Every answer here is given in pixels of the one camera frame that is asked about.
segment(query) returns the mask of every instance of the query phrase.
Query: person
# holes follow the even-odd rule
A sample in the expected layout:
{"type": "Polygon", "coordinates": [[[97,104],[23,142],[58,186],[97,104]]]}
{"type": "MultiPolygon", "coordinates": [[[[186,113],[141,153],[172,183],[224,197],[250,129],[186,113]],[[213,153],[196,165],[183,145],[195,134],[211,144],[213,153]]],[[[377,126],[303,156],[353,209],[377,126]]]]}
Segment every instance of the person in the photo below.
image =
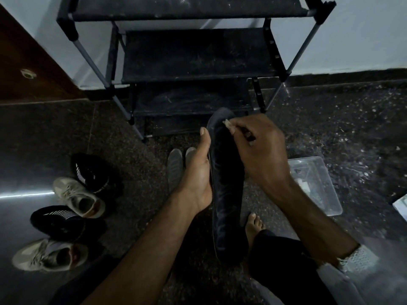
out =
{"type": "MultiPolygon", "coordinates": [[[[406,280],[381,265],[377,256],[327,217],[291,178],[284,134],[266,115],[232,119],[228,128],[246,172],[282,210],[301,240],[273,236],[260,217],[251,214],[245,227],[250,276],[276,291],[285,304],[298,303],[301,294],[313,291],[313,286],[319,286],[318,291],[307,297],[323,295],[325,303],[407,304],[406,280]],[[255,141],[249,143],[242,128],[255,141]],[[280,259],[278,266],[273,263],[276,259],[280,259]],[[283,279],[275,278],[276,274],[283,279]]],[[[157,302],[191,221],[212,201],[211,140],[206,128],[200,133],[201,142],[179,186],[84,305],[157,302]]]]}

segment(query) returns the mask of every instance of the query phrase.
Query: sleeve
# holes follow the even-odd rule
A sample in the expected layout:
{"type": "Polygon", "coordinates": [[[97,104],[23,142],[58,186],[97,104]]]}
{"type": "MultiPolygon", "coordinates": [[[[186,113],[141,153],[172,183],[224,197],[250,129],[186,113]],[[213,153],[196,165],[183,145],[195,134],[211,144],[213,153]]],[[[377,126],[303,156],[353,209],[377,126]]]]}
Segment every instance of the sleeve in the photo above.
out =
{"type": "Polygon", "coordinates": [[[325,264],[318,274],[338,305],[407,304],[407,280],[364,245],[340,260],[338,269],[325,264]]]}

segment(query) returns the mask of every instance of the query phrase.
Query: white wall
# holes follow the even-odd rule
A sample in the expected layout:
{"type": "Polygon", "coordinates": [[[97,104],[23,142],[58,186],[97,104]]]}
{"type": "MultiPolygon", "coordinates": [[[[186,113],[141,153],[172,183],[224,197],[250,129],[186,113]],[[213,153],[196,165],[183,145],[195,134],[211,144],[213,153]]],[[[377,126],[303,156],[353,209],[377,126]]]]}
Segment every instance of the white wall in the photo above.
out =
{"type": "MultiPolygon", "coordinates": [[[[293,74],[338,73],[407,67],[407,0],[336,0],[338,6],[317,32],[293,74]]],[[[60,0],[0,0],[0,3],[44,47],[83,89],[102,84],[68,41],[55,19],[60,0]]],[[[272,31],[288,67],[314,24],[312,18],[272,20],[272,31]]],[[[262,19],[209,21],[122,22],[126,29],[245,28],[262,19]]],[[[80,40],[105,71],[111,26],[109,22],[77,23],[80,40]]],[[[120,78],[122,62],[118,64],[120,78]]]]}

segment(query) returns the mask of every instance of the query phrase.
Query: transparent plastic box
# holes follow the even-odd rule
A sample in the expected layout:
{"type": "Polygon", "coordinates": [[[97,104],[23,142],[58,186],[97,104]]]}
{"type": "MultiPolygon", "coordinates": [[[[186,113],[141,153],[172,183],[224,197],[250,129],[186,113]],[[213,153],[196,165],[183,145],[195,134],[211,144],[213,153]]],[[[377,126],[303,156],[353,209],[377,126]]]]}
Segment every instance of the transparent plastic box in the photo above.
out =
{"type": "Polygon", "coordinates": [[[342,206],[321,157],[290,159],[288,164],[291,176],[326,215],[342,214],[342,206]]]}

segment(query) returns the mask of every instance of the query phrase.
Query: granite floor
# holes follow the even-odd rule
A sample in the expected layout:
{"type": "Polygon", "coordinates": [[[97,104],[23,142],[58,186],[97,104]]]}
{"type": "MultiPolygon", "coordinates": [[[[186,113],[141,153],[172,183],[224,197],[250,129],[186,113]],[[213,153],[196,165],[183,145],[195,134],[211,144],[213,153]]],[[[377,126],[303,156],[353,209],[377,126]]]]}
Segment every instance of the granite floor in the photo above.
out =
{"type": "MultiPolygon", "coordinates": [[[[264,90],[265,96],[272,90],[264,90]]],[[[407,223],[391,203],[407,192],[407,83],[388,81],[297,87],[282,92],[269,116],[286,134],[289,158],[321,156],[343,214],[334,218],[357,239],[407,243],[407,223]]],[[[86,100],[0,107],[0,302],[47,304],[58,287],[87,267],[66,273],[23,272],[13,254],[45,237],[29,223],[40,207],[58,204],[52,181],[71,175],[72,153],[96,154],[124,182],[100,243],[120,257],[143,233],[168,195],[166,158],[196,146],[197,134],[138,141],[112,102],[86,100]]],[[[296,238],[279,209],[247,180],[242,220],[262,216],[277,235],[296,238]]],[[[211,209],[193,221],[160,304],[265,304],[241,268],[216,260],[211,209]]]]}

